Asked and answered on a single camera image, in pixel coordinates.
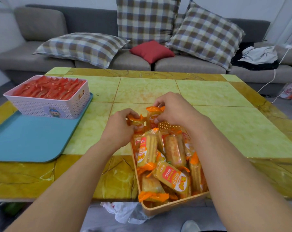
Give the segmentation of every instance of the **person's left hand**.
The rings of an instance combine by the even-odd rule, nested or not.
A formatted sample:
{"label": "person's left hand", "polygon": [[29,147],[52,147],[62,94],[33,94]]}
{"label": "person's left hand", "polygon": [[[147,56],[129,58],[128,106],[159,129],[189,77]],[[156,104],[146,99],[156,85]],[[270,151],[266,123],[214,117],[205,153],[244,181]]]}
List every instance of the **person's left hand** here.
{"label": "person's left hand", "polygon": [[134,126],[128,126],[125,119],[129,114],[132,114],[137,119],[140,118],[140,116],[130,108],[117,111],[114,115],[109,117],[100,140],[105,143],[110,143],[116,150],[127,145],[134,134]]}

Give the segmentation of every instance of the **hand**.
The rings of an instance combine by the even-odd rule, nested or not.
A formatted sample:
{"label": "hand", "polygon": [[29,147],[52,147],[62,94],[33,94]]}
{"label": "hand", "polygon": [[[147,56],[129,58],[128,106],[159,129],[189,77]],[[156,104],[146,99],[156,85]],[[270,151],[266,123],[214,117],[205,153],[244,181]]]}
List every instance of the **hand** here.
{"label": "hand", "polygon": [[209,119],[199,113],[179,93],[168,92],[157,98],[153,105],[156,107],[165,106],[164,112],[157,117],[159,122],[166,120],[171,125],[181,125],[186,129],[195,123],[198,118]]}
{"label": "hand", "polygon": [[134,134],[134,126],[128,126],[125,118],[132,114],[135,118],[140,116],[130,108],[117,111],[109,117],[100,141],[113,145],[114,151],[127,145]]}

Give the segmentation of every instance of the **person's left arm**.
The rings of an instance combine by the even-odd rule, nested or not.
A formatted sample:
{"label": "person's left arm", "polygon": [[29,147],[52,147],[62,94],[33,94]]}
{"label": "person's left arm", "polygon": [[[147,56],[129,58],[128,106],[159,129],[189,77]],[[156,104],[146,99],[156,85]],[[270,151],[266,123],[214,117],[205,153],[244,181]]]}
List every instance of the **person's left arm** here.
{"label": "person's left arm", "polygon": [[112,115],[100,141],[61,175],[6,232],[80,231],[106,163],[132,138],[134,126],[128,126],[125,120],[129,114],[139,118],[132,109]]}

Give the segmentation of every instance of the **forearm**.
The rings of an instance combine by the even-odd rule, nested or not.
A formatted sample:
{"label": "forearm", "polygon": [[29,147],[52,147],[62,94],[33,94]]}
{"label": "forearm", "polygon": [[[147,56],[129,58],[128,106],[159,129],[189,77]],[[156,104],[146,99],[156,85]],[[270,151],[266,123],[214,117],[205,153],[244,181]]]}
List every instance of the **forearm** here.
{"label": "forearm", "polygon": [[292,231],[290,204],[211,121],[190,126],[188,132],[228,231]]}
{"label": "forearm", "polygon": [[80,231],[101,173],[115,151],[103,141],[92,146],[7,231]]}

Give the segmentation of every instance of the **pink basket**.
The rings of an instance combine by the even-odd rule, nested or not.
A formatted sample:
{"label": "pink basket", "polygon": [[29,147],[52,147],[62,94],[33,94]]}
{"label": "pink basket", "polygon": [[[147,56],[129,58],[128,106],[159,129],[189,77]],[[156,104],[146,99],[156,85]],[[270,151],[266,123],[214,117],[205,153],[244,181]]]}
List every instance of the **pink basket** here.
{"label": "pink basket", "polygon": [[23,84],[36,80],[42,75],[33,76],[22,84],[9,90],[4,96],[23,114],[31,116],[57,117],[64,119],[76,119],[79,117],[90,99],[90,92],[87,80],[81,88],[69,100],[55,100],[46,98],[29,98],[13,96],[14,91],[19,89]]}

